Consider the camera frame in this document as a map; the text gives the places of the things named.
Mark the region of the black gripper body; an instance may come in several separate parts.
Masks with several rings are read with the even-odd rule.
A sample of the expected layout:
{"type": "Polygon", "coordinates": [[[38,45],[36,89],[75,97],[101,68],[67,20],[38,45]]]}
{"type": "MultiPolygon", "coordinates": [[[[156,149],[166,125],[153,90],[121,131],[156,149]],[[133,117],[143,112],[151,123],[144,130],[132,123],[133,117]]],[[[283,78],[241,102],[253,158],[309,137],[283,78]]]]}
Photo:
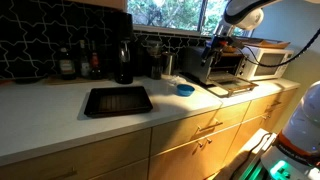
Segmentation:
{"type": "Polygon", "coordinates": [[[231,46],[234,48],[243,49],[244,44],[235,37],[214,35],[211,42],[205,46],[201,55],[201,65],[204,66],[209,58],[220,60],[223,48],[231,46]]]}

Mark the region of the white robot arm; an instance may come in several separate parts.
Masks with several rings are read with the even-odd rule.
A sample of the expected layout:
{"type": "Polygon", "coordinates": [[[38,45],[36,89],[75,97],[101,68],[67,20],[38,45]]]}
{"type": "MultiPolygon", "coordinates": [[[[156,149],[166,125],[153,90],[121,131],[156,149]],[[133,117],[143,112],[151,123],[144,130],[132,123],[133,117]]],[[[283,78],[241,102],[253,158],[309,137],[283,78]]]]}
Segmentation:
{"type": "Polygon", "coordinates": [[[207,45],[201,55],[201,65],[207,59],[214,57],[220,60],[225,46],[239,49],[244,44],[232,36],[233,29],[238,27],[243,30],[252,30],[259,26],[264,18],[262,8],[280,2],[281,0],[229,0],[219,22],[218,29],[212,36],[211,43],[207,45]]]}

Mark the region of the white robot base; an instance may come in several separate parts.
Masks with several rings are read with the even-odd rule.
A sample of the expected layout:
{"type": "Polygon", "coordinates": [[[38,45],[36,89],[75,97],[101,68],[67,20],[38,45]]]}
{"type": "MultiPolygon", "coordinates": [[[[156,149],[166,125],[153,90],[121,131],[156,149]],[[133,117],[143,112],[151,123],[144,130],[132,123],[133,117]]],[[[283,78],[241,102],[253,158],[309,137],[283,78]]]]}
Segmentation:
{"type": "Polygon", "coordinates": [[[272,180],[320,180],[320,81],[305,92],[261,162],[272,180]]]}

